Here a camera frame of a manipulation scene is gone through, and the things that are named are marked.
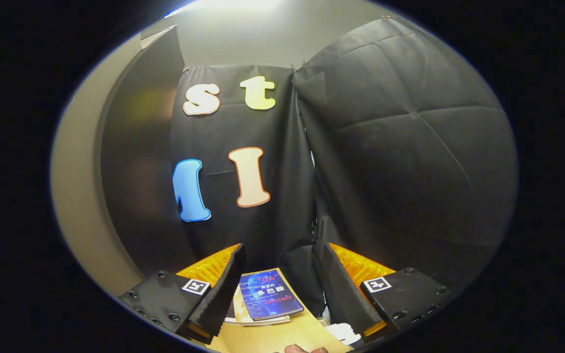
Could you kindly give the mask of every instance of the finger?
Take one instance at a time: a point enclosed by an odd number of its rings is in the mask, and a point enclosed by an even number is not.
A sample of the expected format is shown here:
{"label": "finger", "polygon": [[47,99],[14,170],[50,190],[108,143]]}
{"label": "finger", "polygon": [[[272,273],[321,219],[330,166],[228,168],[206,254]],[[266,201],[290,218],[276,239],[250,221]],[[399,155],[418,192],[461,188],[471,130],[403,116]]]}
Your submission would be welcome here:
{"label": "finger", "polygon": [[284,353],[308,353],[304,349],[301,349],[297,344],[292,344],[284,348]]}

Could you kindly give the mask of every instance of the blue letter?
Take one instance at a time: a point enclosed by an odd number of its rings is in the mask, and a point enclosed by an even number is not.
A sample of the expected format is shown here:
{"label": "blue letter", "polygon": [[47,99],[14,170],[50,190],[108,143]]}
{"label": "blue letter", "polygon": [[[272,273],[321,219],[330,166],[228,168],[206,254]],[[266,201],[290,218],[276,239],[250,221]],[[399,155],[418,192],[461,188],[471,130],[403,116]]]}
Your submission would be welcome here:
{"label": "blue letter", "polygon": [[197,159],[185,159],[176,165],[173,171],[173,192],[176,204],[182,203],[180,218],[185,222],[204,221],[210,218],[210,211],[204,207],[200,195],[198,172],[202,162]]}

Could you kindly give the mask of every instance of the hand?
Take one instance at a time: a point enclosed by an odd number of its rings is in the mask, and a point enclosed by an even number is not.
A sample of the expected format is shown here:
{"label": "hand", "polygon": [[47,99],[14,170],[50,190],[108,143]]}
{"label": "hand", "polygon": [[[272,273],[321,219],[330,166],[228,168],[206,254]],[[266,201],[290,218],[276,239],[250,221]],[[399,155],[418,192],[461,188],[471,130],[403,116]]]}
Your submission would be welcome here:
{"label": "hand", "polygon": [[[308,353],[308,352],[300,348],[300,346],[298,346],[297,344],[292,344],[291,346],[287,346],[284,348],[284,353]],[[328,351],[324,347],[321,347],[311,351],[311,353],[328,353]]]}

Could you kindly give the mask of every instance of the light fixture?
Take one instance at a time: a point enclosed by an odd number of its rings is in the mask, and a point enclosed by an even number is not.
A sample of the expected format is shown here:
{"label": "light fixture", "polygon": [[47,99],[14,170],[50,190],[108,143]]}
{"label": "light fixture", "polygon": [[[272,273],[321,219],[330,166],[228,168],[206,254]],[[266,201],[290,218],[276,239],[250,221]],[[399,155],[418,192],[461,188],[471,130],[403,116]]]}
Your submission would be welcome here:
{"label": "light fixture", "polygon": [[280,2],[280,0],[197,0],[189,5],[171,11],[171,13],[166,14],[164,18],[174,16],[187,10],[204,7],[218,9],[265,9],[278,4],[278,2]]}

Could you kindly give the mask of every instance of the cutout letter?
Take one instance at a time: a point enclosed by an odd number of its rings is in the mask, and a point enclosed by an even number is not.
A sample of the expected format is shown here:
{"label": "cutout letter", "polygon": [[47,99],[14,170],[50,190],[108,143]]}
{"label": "cutout letter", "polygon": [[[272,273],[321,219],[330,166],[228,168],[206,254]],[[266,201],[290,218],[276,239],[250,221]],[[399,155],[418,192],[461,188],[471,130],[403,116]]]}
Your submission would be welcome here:
{"label": "cutout letter", "polygon": [[265,110],[276,104],[273,98],[265,98],[265,89],[274,89],[274,83],[265,81],[265,76],[245,80],[239,87],[245,87],[245,103],[252,109]]}
{"label": "cutout letter", "polygon": [[258,147],[239,148],[228,154],[228,158],[237,166],[241,192],[237,205],[240,207],[262,205],[269,201],[269,192],[263,190],[263,183],[260,180],[258,159],[262,155],[263,150]]}
{"label": "cutout letter", "polygon": [[211,114],[219,108],[219,87],[215,83],[210,85],[195,85],[186,90],[188,102],[184,102],[182,109],[187,115]]}
{"label": "cutout letter", "polygon": [[176,165],[173,171],[173,192],[176,204],[182,203],[180,219],[185,222],[204,221],[210,218],[210,211],[204,208],[198,172],[202,162],[197,159],[185,159]]}

